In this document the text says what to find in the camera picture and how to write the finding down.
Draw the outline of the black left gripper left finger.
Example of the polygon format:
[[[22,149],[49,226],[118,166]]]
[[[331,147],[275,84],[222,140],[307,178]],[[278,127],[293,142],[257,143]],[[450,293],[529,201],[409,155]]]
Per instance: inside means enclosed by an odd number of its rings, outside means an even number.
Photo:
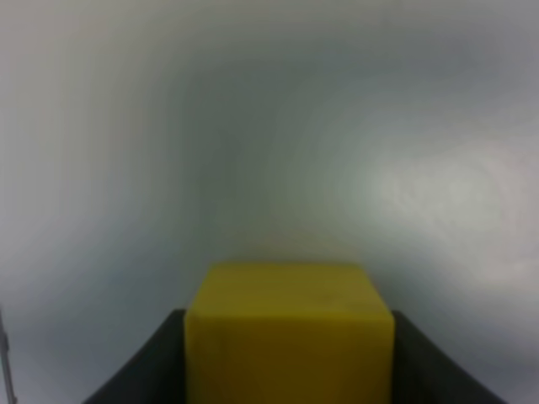
[[[185,404],[184,310],[172,311],[139,351],[85,401]]]

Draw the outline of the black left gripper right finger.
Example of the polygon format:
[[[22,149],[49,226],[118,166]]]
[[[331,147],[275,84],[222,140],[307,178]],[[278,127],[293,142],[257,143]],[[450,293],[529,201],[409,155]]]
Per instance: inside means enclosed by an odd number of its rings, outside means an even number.
[[[394,311],[392,315],[395,320],[392,403],[504,404],[402,312]]]

